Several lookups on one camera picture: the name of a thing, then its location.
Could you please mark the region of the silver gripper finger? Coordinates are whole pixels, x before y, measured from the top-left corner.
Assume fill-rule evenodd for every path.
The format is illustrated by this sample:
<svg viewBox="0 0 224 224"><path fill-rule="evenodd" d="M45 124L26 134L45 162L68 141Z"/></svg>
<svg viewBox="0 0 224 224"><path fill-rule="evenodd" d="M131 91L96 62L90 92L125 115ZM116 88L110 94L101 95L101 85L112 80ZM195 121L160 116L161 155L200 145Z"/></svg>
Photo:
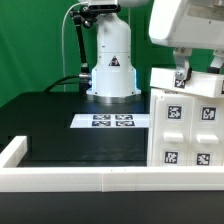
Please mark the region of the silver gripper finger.
<svg viewBox="0 0 224 224"><path fill-rule="evenodd" d="M176 64L175 77L177 80L189 81L191 79L192 67L189 59L192 54L191 48L176 47L173 51Z"/></svg>
<svg viewBox="0 0 224 224"><path fill-rule="evenodd" d="M208 73L220 74L224 67L224 50L215 50L213 60L207 68Z"/></svg>

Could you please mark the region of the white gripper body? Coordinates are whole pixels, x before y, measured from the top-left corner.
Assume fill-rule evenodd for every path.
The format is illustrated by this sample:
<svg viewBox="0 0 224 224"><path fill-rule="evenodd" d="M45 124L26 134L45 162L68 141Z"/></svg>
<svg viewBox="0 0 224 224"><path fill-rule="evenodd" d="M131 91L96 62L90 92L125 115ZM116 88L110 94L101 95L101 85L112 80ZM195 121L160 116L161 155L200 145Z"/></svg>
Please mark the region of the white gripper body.
<svg viewBox="0 0 224 224"><path fill-rule="evenodd" d="M149 37L162 46L224 49L224 0L154 0Z"/></svg>

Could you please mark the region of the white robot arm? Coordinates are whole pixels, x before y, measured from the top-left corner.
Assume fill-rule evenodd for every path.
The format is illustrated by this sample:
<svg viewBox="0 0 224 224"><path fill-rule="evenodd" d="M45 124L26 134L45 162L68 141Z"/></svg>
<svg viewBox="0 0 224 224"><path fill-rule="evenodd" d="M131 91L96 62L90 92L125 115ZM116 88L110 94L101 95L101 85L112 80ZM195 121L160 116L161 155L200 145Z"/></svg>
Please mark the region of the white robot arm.
<svg viewBox="0 0 224 224"><path fill-rule="evenodd" d="M97 64L89 98L123 103L140 96L131 65L131 30L115 13L149 0L88 0L97 14ZM154 44L174 49L174 69L154 68L151 85L193 95L224 96L224 0L154 0L149 24Z"/></svg>

